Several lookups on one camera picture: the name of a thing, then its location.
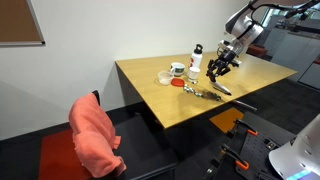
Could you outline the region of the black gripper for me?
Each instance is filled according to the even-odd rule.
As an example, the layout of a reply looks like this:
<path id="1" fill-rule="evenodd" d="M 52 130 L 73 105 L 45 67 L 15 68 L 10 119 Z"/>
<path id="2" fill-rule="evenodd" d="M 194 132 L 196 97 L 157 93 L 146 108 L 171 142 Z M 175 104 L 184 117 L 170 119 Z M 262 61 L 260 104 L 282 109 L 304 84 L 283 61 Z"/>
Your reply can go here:
<path id="1" fill-rule="evenodd" d="M 234 61 L 235 57 L 235 52 L 231 50 L 224 50 L 215 61 L 213 59 L 210 59 L 207 66 L 206 76 L 210 79 L 211 82 L 216 82 L 215 78 L 223 76 L 231 71 L 231 69 L 228 67 L 229 64 L 231 64 L 232 66 L 236 65 Z"/>

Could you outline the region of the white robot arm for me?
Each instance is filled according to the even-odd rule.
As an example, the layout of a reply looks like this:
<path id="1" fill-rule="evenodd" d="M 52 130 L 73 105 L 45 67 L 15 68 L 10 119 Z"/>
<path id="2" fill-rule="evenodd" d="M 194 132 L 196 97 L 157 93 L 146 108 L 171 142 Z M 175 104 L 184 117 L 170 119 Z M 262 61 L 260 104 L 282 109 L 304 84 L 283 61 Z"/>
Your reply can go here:
<path id="1" fill-rule="evenodd" d="M 243 48 L 256 40 L 263 32 L 263 27 L 252 15 L 261 7 L 270 7 L 288 11 L 286 18 L 318 4 L 320 0 L 250 0 L 247 5 L 233 14 L 225 24 L 225 31 L 234 36 L 231 41 L 222 40 L 218 44 L 218 58 L 210 60 L 206 76 L 216 82 L 218 76 L 230 71 L 229 65 L 236 66 L 234 59 Z"/>

